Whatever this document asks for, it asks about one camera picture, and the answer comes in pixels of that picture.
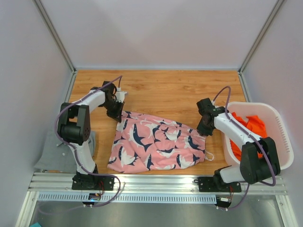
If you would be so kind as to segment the pink patterned garment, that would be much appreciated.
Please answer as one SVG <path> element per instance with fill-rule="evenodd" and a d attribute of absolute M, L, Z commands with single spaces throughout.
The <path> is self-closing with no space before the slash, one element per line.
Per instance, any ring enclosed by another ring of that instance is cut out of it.
<path fill-rule="evenodd" d="M 196 129 L 180 122 L 123 111 L 107 166 L 123 174 L 186 169 L 213 161 L 205 140 Z"/>

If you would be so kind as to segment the grey shirt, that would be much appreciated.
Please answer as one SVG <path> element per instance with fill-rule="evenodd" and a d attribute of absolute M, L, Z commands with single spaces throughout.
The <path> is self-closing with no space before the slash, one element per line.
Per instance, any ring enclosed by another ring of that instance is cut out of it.
<path fill-rule="evenodd" d="M 77 164 L 71 149 L 50 130 L 47 133 L 42 156 L 34 168 L 46 171 L 76 173 Z"/>

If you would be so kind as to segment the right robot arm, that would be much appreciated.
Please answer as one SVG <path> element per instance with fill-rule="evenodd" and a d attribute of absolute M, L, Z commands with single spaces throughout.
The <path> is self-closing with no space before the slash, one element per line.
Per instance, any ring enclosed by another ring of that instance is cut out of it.
<path fill-rule="evenodd" d="M 224 133 L 241 149 L 238 165 L 218 169 L 214 173 L 213 185 L 220 192 L 236 182 L 248 184 L 276 184 L 281 168 L 276 143 L 271 137 L 263 138 L 237 121 L 227 107 L 216 107 L 209 98 L 196 103 L 201 120 L 197 132 L 201 136 L 212 136 L 215 129 Z"/>

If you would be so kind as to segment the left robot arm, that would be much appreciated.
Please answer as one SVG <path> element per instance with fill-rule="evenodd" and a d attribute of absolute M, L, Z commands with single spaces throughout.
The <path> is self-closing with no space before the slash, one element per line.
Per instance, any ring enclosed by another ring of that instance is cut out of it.
<path fill-rule="evenodd" d="M 76 175 L 83 179 L 88 189 L 98 187 L 98 168 L 89 150 L 91 133 L 90 114 L 98 107 L 106 108 L 107 116 L 117 122 L 122 121 L 126 91 L 116 87 L 113 81 L 104 81 L 103 86 L 93 87 L 82 98 L 72 103 L 63 103 L 54 123 L 56 137 L 66 144 L 74 156 Z"/>

